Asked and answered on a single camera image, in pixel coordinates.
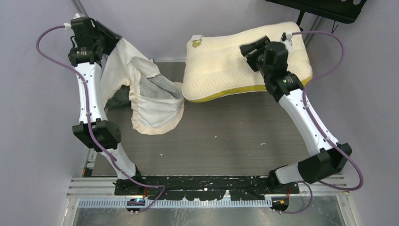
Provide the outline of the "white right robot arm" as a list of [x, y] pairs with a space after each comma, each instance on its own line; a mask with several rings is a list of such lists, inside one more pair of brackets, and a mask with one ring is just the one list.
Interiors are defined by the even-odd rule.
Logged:
[[300, 79], [288, 70], [292, 37], [283, 33], [280, 41], [271, 41], [264, 36], [239, 47], [249, 67], [262, 75], [266, 90], [294, 122], [309, 154], [305, 160], [269, 172], [268, 186], [274, 193], [281, 193], [289, 183], [312, 184], [339, 173], [352, 153], [348, 143], [340, 143], [328, 131], [307, 100]]

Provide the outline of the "grey pillowcase with cream frill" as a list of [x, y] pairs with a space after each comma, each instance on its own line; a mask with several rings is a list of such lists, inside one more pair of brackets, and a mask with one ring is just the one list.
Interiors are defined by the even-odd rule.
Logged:
[[141, 134], [165, 134], [182, 119], [182, 83], [167, 79], [153, 61], [124, 38], [108, 55], [100, 86], [104, 105], [122, 86], [129, 87], [132, 127]]

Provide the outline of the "black music stand tripod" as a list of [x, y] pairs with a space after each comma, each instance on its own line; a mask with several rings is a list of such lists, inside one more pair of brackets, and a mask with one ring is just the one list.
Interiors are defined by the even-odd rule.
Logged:
[[296, 24], [301, 26], [305, 13], [323, 18], [352, 24], [356, 21], [364, 7], [366, 0], [267, 0], [278, 5], [297, 9], [300, 14]]

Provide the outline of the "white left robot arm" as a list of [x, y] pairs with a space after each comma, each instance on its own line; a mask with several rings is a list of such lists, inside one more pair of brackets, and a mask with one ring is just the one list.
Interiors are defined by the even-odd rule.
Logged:
[[117, 172], [117, 194], [138, 195], [144, 191], [141, 173], [123, 150], [119, 126], [106, 117], [100, 89], [102, 59], [111, 54], [121, 36], [88, 16], [72, 19], [71, 29], [74, 35], [68, 58], [78, 79], [80, 95], [79, 123], [72, 132], [112, 165]]

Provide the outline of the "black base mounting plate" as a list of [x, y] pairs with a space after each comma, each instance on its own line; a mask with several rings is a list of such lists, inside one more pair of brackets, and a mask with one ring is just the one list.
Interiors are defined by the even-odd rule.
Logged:
[[298, 194], [297, 183], [273, 187], [266, 176], [145, 176], [138, 180], [141, 185], [125, 179], [117, 179], [115, 195], [145, 195], [154, 200], [193, 201], [221, 200], [229, 195], [233, 201], [260, 200], [265, 195]]

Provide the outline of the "aluminium frame rail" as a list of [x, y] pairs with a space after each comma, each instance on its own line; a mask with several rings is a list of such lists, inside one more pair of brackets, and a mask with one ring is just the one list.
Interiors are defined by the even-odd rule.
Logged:
[[64, 226], [355, 226], [349, 193], [315, 183], [295, 185], [290, 194], [220, 200], [156, 201], [143, 213], [129, 213], [129, 196], [113, 194], [113, 178], [73, 178]]

